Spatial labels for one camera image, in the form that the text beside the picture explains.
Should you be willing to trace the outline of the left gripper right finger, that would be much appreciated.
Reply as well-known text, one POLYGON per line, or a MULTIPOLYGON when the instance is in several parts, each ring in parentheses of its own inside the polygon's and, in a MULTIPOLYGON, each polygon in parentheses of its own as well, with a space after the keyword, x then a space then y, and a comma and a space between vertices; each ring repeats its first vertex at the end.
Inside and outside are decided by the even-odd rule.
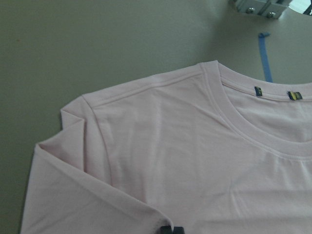
POLYGON ((174 226, 173 234, 185 234, 184 228, 180 226, 174 226))

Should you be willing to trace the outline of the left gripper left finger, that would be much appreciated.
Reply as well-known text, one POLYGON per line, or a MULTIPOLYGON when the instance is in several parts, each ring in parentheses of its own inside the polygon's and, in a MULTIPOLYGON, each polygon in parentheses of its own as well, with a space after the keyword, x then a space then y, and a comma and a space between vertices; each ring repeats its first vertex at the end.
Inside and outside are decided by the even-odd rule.
POLYGON ((162 226, 159 230, 160 234, 173 234, 171 226, 162 226))

